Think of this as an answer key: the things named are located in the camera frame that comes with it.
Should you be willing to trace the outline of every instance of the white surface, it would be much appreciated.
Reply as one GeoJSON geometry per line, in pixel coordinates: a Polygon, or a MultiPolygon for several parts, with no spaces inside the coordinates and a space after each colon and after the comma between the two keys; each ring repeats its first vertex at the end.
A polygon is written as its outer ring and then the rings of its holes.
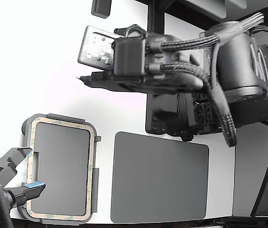
{"type": "MultiPolygon", "coordinates": [[[[78,64],[77,57],[87,25],[107,31],[131,24],[146,29],[147,6],[113,0],[107,19],[92,16],[91,6],[92,0],[0,1],[0,157],[22,145],[22,123],[33,114],[55,113],[92,123],[102,141],[97,144],[96,159],[98,213],[89,223],[111,223],[114,136],[119,131],[146,134],[146,95],[84,86],[76,76],[89,75],[93,69],[78,64]]],[[[166,33],[190,39],[200,31],[166,16],[166,33]]],[[[210,148],[206,218],[230,216],[234,149],[226,146],[221,134],[198,136],[194,142],[210,148]]],[[[25,168],[25,162],[18,166],[9,186],[24,181],[25,168]]],[[[11,215],[21,218],[17,210],[11,215]]]]}

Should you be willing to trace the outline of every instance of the tan adhesive strip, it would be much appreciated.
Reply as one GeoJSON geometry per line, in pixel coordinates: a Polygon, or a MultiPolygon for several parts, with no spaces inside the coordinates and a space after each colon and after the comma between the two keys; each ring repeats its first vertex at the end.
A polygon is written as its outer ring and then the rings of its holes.
{"type": "MultiPolygon", "coordinates": [[[[71,123],[66,121],[48,119],[44,117],[38,117],[32,122],[31,133],[30,133],[30,148],[34,150],[35,132],[37,123],[47,123],[62,125],[67,127],[79,128],[88,130],[91,135],[90,139],[90,149],[89,149],[89,160],[88,160],[88,174],[87,174],[87,195],[86,195],[86,214],[82,216],[72,216],[72,215],[51,215],[51,214],[40,214],[34,213],[31,210],[31,200],[26,203],[26,210],[28,214],[36,219],[57,219],[57,220],[74,220],[74,221],[85,221],[91,215],[91,200],[92,200],[92,164],[93,164],[93,152],[94,152],[94,142],[95,142],[95,132],[93,128],[84,124],[71,123]]],[[[33,176],[33,159],[34,153],[31,152],[28,158],[28,183],[32,182],[33,176]]]]}

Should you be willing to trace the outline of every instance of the electronic component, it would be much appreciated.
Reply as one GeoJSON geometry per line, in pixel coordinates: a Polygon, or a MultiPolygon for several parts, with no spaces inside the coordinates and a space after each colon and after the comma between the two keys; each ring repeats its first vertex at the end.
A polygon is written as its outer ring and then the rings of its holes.
{"type": "Polygon", "coordinates": [[[0,227],[13,228],[9,217],[10,209],[22,206],[27,200],[39,197],[44,188],[45,184],[41,182],[7,189],[3,189],[0,184],[0,227]]]}
{"type": "Polygon", "coordinates": [[[78,62],[101,70],[112,70],[114,50],[111,44],[119,37],[92,26],[86,27],[78,62]]]}
{"type": "Polygon", "coordinates": [[[187,41],[137,25],[116,29],[123,37],[112,43],[112,68],[80,79],[90,87],[147,93],[148,133],[190,141],[196,134],[223,132],[235,146],[235,127],[268,120],[268,48],[250,36],[268,31],[258,26],[263,21],[256,13],[187,41]],[[193,49],[200,50],[197,58],[193,49]]]}

